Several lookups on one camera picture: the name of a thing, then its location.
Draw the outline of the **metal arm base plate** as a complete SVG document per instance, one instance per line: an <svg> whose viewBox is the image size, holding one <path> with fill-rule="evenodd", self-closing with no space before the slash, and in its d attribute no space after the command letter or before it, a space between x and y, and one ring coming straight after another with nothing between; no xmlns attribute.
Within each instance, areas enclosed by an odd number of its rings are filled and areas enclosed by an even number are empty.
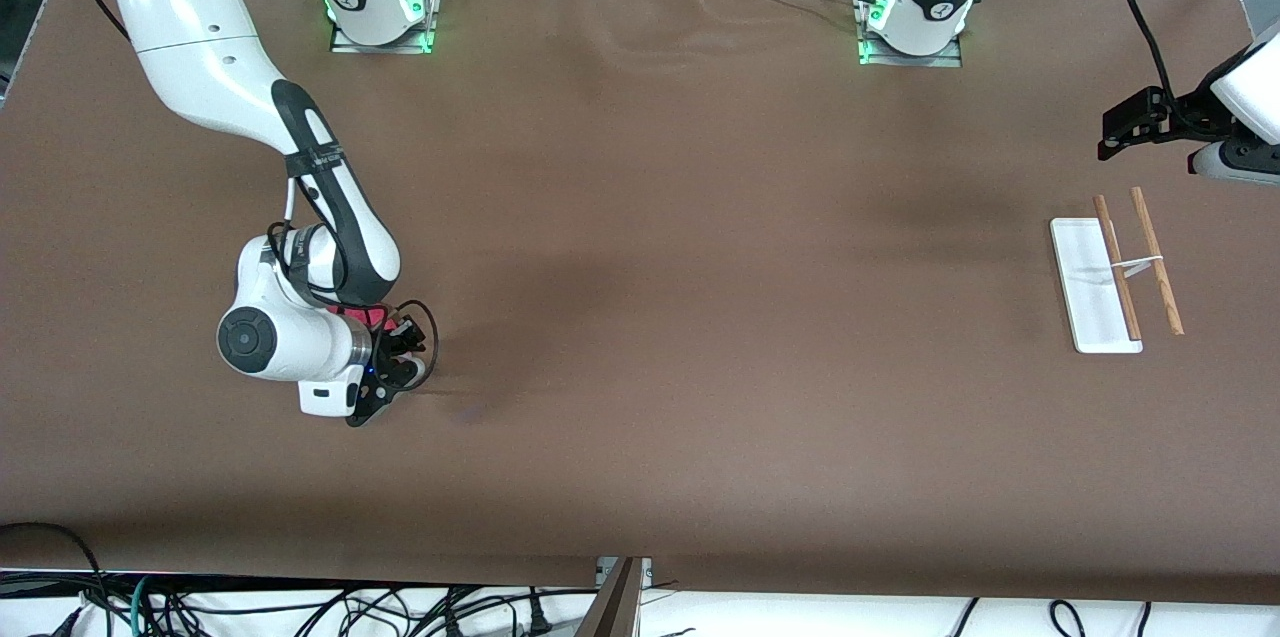
<svg viewBox="0 0 1280 637"><path fill-rule="evenodd" d="M858 60L863 67L963 67L959 36L952 36L945 49L931 55L911 55L893 49L877 29L891 12L895 0L854 0Z"/></svg>
<svg viewBox="0 0 1280 637"><path fill-rule="evenodd" d="M351 17L338 18L335 8L326 4L326 17L332 23L332 52L426 55L433 52L442 0L372 0L370 12L362 12L358 36L387 37L381 43L361 43L344 31L352 26Z"/></svg>

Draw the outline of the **white rack with wooden rods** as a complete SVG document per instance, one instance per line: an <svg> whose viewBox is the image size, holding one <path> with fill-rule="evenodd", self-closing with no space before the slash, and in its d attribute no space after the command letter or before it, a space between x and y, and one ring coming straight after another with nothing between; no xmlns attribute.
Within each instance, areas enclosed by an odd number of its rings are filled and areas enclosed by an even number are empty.
<svg viewBox="0 0 1280 637"><path fill-rule="evenodd" d="M1062 304L1075 350L1085 356L1133 356L1144 349L1130 281L1152 272L1174 336L1185 335L1164 249L1155 232L1144 191L1129 191L1146 255L1125 258L1103 194L1093 196L1092 217L1052 217L1050 239Z"/></svg>

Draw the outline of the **aluminium profile beam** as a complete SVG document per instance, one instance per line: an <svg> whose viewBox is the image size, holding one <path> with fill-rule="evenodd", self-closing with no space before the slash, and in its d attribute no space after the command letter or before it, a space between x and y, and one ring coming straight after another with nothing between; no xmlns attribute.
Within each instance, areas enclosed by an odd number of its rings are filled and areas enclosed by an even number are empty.
<svg viewBox="0 0 1280 637"><path fill-rule="evenodd" d="M599 590L573 637L637 637L643 591L652 587L650 558L602 556Z"/></svg>

